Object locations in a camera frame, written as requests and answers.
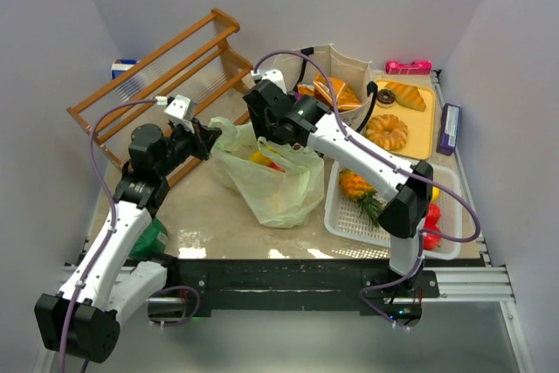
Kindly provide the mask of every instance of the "pink package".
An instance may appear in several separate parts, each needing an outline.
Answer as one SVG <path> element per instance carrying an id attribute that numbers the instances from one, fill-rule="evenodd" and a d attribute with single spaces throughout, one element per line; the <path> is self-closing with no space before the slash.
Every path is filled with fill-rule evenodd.
<path id="1" fill-rule="evenodd" d="M 395 60 L 386 62 L 387 74 L 429 74 L 431 68 L 429 60 L 414 61 L 410 65 L 402 65 Z"/>

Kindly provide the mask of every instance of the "translucent plastic bag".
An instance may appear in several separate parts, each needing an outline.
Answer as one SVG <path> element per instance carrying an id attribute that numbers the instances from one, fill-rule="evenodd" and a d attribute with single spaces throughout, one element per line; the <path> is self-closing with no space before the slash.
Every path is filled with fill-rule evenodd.
<path id="1" fill-rule="evenodd" d="M 324 198 L 324 161 L 308 148 L 256 140 L 252 124 L 235 126 L 217 117 L 210 127 L 223 131 L 211 151 L 217 179 L 243 196 L 259 223 L 281 228 L 305 224 Z M 248 161 L 258 150 L 285 172 Z"/>

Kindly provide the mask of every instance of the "white plastic basket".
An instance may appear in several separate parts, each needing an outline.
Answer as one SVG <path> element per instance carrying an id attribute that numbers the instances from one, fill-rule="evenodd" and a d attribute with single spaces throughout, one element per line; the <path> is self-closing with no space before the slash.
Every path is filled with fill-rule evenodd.
<path id="1" fill-rule="evenodd" d="M 451 169 L 432 165 L 433 178 L 445 187 L 461 194 L 460 180 L 458 175 Z M 326 195 L 324 225 L 330 233 L 353 240 L 358 240 L 372 245 L 386 246 L 390 248 L 390 235 L 380 227 L 374 227 L 369 217 L 362 213 L 359 205 L 350 202 L 342 192 L 338 177 L 340 171 L 338 162 L 332 165 L 328 193 Z M 445 234 L 462 237 L 462 208 L 460 203 L 448 194 L 440 194 L 436 205 L 440 208 L 441 218 L 437 227 Z M 441 239 L 438 246 L 432 251 L 425 251 L 426 257 L 437 259 L 455 259 L 460 253 L 460 243 Z"/>

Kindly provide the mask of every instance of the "table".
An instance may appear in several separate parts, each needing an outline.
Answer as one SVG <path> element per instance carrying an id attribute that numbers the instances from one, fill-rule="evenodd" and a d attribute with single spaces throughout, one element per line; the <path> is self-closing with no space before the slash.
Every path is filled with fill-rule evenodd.
<path id="1" fill-rule="evenodd" d="M 375 79 L 388 78 L 433 89 L 430 76 L 386 75 L 375 72 Z M 225 95 L 218 101 L 223 113 L 244 102 Z M 440 127 L 441 106 L 435 110 L 433 145 Z M 458 172 L 456 158 L 433 152 L 428 162 Z M 325 161 L 325 183 L 328 185 L 332 160 Z M 120 172 L 112 165 L 106 179 L 112 189 Z M 99 232 L 108 213 L 107 199 L 101 197 L 93 221 L 90 243 Z M 463 211 L 463 236 L 471 236 L 473 224 Z M 181 180 L 168 194 L 157 217 L 167 227 L 169 242 L 165 252 L 182 259 L 314 259 L 314 258 L 388 258 L 390 250 L 339 238 L 324 227 L 324 204 L 311 214 L 308 223 L 293 229 L 262 226 L 252 215 L 244 199 L 221 185 L 212 174 L 211 161 L 204 162 Z M 479 259 L 476 243 L 463 244 L 460 259 Z"/>

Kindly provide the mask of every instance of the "croissant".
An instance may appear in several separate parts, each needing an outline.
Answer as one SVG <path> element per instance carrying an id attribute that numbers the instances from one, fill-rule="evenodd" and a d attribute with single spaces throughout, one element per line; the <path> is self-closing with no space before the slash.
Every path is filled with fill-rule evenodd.
<path id="1" fill-rule="evenodd" d="M 384 88 L 390 89 L 396 95 L 396 102 L 401 106 L 418 111 L 425 110 L 425 102 L 415 86 L 389 82 Z"/>

